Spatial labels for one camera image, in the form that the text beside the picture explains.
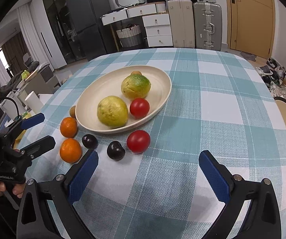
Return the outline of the person's left hand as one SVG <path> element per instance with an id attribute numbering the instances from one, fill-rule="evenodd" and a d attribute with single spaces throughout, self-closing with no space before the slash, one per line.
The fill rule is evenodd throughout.
<path id="1" fill-rule="evenodd" d="M 14 195 L 16 195 L 18 198 L 21 198 L 23 196 L 25 186 L 26 186 L 26 184 L 16 184 L 16 185 L 14 185 L 14 187 L 12 189 L 12 193 Z M 0 196 L 2 196 L 3 193 L 6 190 L 7 189 L 6 189 L 5 184 L 2 181 L 0 181 Z"/>

